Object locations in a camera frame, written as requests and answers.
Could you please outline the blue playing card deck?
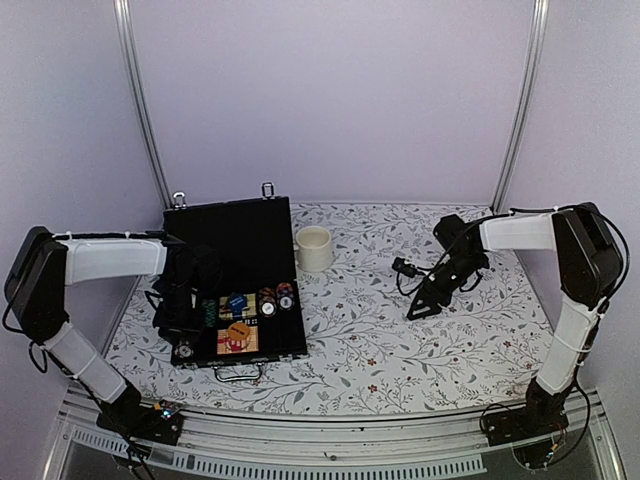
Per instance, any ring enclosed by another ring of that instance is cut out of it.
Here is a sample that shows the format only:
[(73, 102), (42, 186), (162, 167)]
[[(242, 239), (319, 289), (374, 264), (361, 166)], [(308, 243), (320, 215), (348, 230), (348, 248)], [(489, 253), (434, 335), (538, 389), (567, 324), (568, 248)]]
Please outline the blue playing card deck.
[(219, 319), (236, 321), (257, 316), (255, 293), (233, 293), (219, 298)]

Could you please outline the black poker set case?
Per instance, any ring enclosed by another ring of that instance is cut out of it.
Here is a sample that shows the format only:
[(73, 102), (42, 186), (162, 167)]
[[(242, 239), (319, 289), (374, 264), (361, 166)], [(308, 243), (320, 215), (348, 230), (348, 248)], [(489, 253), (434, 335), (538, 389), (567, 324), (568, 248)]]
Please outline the black poker set case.
[[(260, 197), (227, 202), (188, 205), (185, 193), (173, 195), (173, 206), (164, 213), (165, 231), (190, 246), (206, 245), (214, 249), (221, 261), (222, 278), (217, 295), (255, 293), (257, 316), (236, 321), (221, 321), (206, 328), (193, 347), (190, 358), (171, 354), (170, 362), (178, 368), (211, 368), (253, 364), (263, 369), (270, 362), (284, 362), (307, 357), (308, 348), (301, 311), (294, 255), (289, 199), (278, 196), (272, 183), (261, 186)], [(264, 317), (258, 308), (258, 292), (269, 287), (275, 291), (281, 282), (293, 286), (295, 303)], [(217, 354), (217, 331), (235, 322), (255, 325), (259, 332), (259, 351), (235, 355)]]

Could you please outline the blue small blind button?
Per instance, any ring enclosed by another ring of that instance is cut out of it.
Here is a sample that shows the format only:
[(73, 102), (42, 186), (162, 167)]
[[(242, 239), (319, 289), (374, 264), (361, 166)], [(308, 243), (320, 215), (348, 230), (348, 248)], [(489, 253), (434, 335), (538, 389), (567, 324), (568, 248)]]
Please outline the blue small blind button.
[(248, 306), (247, 296), (244, 294), (234, 293), (228, 297), (227, 308), (233, 313), (241, 313)]

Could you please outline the orange big blind button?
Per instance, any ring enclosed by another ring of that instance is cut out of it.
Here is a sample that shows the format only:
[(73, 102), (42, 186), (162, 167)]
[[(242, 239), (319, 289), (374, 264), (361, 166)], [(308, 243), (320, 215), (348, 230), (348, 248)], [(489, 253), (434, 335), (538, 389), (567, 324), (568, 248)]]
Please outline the orange big blind button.
[(250, 326), (244, 322), (235, 322), (227, 329), (228, 338), (232, 341), (245, 341), (250, 336)]

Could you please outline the red playing card deck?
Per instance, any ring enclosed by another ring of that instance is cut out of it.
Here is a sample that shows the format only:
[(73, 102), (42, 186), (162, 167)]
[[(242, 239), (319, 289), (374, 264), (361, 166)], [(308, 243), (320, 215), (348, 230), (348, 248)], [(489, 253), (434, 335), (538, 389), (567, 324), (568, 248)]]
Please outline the red playing card deck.
[(236, 322), (217, 331), (217, 354), (235, 355), (259, 351), (259, 329), (255, 325)]

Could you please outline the black poker chip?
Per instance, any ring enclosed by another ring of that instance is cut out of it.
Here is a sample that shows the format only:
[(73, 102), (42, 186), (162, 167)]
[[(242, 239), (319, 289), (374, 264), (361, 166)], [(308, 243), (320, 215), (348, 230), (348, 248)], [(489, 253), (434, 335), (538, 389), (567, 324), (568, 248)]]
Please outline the black poker chip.
[(181, 341), (174, 348), (174, 355), (180, 359), (190, 358), (193, 355), (193, 346), (189, 341)]

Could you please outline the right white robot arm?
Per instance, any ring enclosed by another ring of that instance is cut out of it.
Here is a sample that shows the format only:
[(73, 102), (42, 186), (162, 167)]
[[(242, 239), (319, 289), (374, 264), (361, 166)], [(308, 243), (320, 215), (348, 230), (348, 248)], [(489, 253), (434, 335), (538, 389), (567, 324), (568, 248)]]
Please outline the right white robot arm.
[(555, 252), (563, 294), (560, 318), (546, 359), (530, 381), (526, 404), (516, 412), (517, 427), (537, 436), (555, 426), (564, 401), (575, 388), (581, 363), (589, 355), (601, 318), (624, 282), (630, 251), (622, 233), (591, 202), (558, 208), (513, 209), (506, 214), (465, 222), (443, 217), (433, 234), (444, 252), (429, 269), (396, 258), (398, 275), (420, 276), (410, 291), (407, 317), (440, 313), (471, 275), (488, 268), (488, 255), (501, 250)]

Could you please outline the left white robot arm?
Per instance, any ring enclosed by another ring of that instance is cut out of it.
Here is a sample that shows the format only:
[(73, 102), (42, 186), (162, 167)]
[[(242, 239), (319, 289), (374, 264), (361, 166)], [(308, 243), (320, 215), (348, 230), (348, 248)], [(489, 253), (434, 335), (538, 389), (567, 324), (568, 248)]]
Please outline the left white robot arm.
[(85, 387), (102, 414), (128, 434), (148, 426), (153, 409), (72, 323), (66, 294), (95, 293), (129, 278), (152, 276), (153, 325), (180, 354), (191, 355), (205, 328), (202, 303), (221, 278), (218, 255), (166, 233), (54, 234), (43, 226), (26, 235), (4, 284), (6, 315), (44, 355)]

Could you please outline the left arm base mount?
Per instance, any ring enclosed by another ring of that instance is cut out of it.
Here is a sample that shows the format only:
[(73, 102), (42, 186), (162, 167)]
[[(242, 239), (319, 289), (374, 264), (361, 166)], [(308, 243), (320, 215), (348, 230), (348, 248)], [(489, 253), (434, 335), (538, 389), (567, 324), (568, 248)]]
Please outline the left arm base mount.
[(167, 400), (145, 405), (141, 393), (128, 381), (112, 402), (99, 400), (97, 426), (119, 433), (126, 439), (142, 439), (176, 446), (184, 417), (181, 407)]

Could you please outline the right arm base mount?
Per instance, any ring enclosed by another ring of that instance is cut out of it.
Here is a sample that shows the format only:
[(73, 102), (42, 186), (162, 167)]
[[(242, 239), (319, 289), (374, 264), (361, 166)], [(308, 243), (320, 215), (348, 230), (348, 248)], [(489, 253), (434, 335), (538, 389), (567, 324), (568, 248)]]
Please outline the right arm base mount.
[(546, 392), (535, 379), (526, 391), (525, 405), (510, 408), (502, 404), (489, 405), (481, 414), (479, 427), (490, 446), (503, 445), (539, 436), (558, 433), (559, 438), (517, 447), (513, 450), (516, 461), (529, 469), (548, 467), (559, 449), (569, 421), (565, 413), (565, 401), (575, 385), (557, 394)]

